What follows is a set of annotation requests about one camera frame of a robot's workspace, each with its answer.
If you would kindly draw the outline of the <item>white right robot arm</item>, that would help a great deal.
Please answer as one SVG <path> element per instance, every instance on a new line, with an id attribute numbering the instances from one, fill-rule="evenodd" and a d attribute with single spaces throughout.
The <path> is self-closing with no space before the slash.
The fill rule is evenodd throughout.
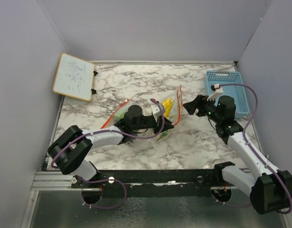
<path id="1" fill-rule="evenodd" d="M 212 174 L 216 185 L 223 186 L 228 182 L 240 189 L 259 214 L 292 211 L 292 175 L 272 165 L 251 142 L 235 120 L 236 105 L 232 97 L 223 95 L 216 102 L 198 95 L 183 107 L 190 115 L 212 120 L 217 135 L 239 155 L 250 171 L 245 173 L 230 162 L 217 164 L 218 171 Z"/>

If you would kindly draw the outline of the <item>yellow fake banana bunch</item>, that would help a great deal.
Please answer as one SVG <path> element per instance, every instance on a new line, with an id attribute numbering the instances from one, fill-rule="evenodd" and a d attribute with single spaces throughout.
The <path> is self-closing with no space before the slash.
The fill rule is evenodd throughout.
<path id="1" fill-rule="evenodd" d="M 175 100 L 174 98 L 167 98 L 164 102 L 162 102 L 165 113 L 164 117 L 171 120 L 175 114 Z"/>

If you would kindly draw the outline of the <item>clear zip top bag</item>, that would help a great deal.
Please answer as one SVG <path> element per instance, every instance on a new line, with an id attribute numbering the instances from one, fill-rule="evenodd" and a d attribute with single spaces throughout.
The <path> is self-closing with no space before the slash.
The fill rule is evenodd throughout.
<path id="1" fill-rule="evenodd" d="M 156 140 L 167 137 L 180 122 L 183 112 L 182 87 L 171 94 L 159 98 L 149 107 L 143 107 L 127 99 L 102 125 L 103 128 L 115 125 L 119 131 L 133 136 L 149 137 L 150 130 Z"/>

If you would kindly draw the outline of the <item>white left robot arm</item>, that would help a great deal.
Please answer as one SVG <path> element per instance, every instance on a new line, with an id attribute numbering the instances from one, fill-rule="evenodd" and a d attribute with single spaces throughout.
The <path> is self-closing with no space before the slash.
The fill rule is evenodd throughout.
<path id="1" fill-rule="evenodd" d="M 77 125 L 70 126 L 54 143 L 49 146 L 48 154 L 52 159 L 51 167 L 62 174 L 74 174 L 86 186 L 92 188 L 98 184 L 98 170 L 92 162 L 86 160 L 90 150 L 108 145 L 122 145 L 133 139 L 142 139 L 142 130 L 153 130 L 153 136 L 173 129 L 174 124 L 165 116 L 161 103 L 152 107 L 150 115 L 144 115 L 139 105 L 132 104 L 114 113 L 116 122 L 99 130 L 82 130 Z"/>

